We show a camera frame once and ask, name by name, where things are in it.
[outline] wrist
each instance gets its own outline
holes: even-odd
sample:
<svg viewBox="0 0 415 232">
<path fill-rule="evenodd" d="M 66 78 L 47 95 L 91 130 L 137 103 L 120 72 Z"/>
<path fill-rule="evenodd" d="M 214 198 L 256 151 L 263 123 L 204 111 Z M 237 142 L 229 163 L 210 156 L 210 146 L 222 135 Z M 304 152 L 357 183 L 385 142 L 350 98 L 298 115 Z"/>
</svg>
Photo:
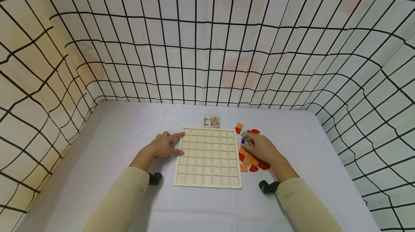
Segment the wrist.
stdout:
<svg viewBox="0 0 415 232">
<path fill-rule="evenodd" d="M 154 158 L 154 151 L 152 148 L 144 147 L 137 153 L 129 166 L 137 167 L 148 172 Z"/>
<path fill-rule="evenodd" d="M 139 156 L 139 155 L 142 156 L 142 157 L 148 158 L 150 160 L 153 160 L 154 158 L 156 158 L 155 150 L 150 145 L 146 145 L 145 147 L 143 147 L 137 153 L 137 156 Z"/>
<path fill-rule="evenodd" d="M 284 161 L 286 161 L 286 158 L 279 151 L 276 151 L 268 163 L 274 168 L 280 166 Z"/>
</svg>

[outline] hand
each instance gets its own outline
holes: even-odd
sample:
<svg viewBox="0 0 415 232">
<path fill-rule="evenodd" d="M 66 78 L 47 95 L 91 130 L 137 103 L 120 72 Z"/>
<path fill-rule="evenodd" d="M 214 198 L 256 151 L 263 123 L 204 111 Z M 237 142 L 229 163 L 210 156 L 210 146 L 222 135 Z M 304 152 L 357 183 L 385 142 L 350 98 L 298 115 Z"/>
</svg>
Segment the hand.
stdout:
<svg viewBox="0 0 415 232">
<path fill-rule="evenodd" d="M 156 138 L 142 150 L 150 152 L 153 158 L 162 158 L 170 155 L 183 155 L 184 152 L 182 150 L 170 146 L 175 139 L 182 137 L 183 135 L 184 132 L 170 135 L 170 133 L 164 131 L 163 134 L 158 134 Z"/>
<path fill-rule="evenodd" d="M 274 144 L 266 137 L 259 134 L 248 133 L 242 139 L 250 138 L 251 145 L 241 144 L 246 151 L 253 153 L 257 158 L 269 163 L 275 177 L 280 183 L 292 178 L 300 177 L 287 159 L 275 148 Z"/>
<path fill-rule="evenodd" d="M 247 139 L 248 137 L 251 139 L 251 145 L 241 144 L 241 147 L 253 153 L 262 161 L 271 163 L 277 156 L 281 155 L 275 148 L 275 145 L 266 136 L 247 133 L 242 139 Z"/>
<path fill-rule="evenodd" d="M 164 131 L 163 134 L 158 134 L 150 144 L 146 145 L 137 153 L 129 166 L 137 167 L 148 172 L 154 158 L 183 155 L 184 152 L 182 150 L 171 147 L 171 143 L 183 135 L 184 132 L 170 135 L 167 131 Z"/>
</svg>

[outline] right hand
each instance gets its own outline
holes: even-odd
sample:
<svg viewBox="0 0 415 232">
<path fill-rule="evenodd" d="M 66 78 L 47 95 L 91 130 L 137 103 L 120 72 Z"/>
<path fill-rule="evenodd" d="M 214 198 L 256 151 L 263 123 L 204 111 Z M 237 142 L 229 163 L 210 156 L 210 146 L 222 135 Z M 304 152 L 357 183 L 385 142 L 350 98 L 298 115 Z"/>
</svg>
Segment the right hand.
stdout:
<svg viewBox="0 0 415 232">
<path fill-rule="evenodd" d="M 266 136 L 247 133 L 242 139 L 247 139 L 248 137 L 251 139 L 251 145 L 241 144 L 241 147 L 246 151 L 251 152 L 262 161 L 271 163 L 276 156 L 280 155 L 275 145 Z"/>
</svg>

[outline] black grid lines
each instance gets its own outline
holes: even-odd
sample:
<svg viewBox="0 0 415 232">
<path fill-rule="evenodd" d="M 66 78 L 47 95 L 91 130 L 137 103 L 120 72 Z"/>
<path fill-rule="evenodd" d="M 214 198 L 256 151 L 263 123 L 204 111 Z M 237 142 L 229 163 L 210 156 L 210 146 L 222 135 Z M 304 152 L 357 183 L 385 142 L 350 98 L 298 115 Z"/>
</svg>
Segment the black grid lines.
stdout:
<svg viewBox="0 0 415 232">
<path fill-rule="evenodd" d="M 93 108 L 127 100 L 308 110 L 380 229 L 415 229 L 415 0 L 43 2 L 47 15 L 0 0 L 13 95 L 0 100 L 0 215 L 17 223 L 30 202 L 15 196 L 35 198 Z"/>
</svg>

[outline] left hand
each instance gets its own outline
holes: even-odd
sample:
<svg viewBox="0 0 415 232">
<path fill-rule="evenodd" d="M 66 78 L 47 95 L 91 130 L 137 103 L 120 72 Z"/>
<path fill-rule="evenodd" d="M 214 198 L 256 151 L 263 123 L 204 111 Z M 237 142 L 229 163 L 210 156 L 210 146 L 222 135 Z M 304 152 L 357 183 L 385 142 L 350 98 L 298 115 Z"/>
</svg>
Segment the left hand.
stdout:
<svg viewBox="0 0 415 232">
<path fill-rule="evenodd" d="M 170 135 L 170 133 L 164 131 L 163 134 L 158 134 L 150 144 L 143 148 L 143 150 L 147 150 L 153 158 L 162 158 L 170 155 L 183 155 L 184 152 L 182 150 L 171 147 L 171 143 L 183 135 L 184 132 Z"/>
<path fill-rule="evenodd" d="M 158 134 L 150 144 L 146 145 L 138 152 L 129 166 L 137 167 L 148 172 L 154 158 L 183 155 L 184 152 L 182 150 L 171 147 L 171 143 L 183 135 L 184 132 L 170 135 L 167 131 L 164 131 L 163 134 Z"/>
</svg>

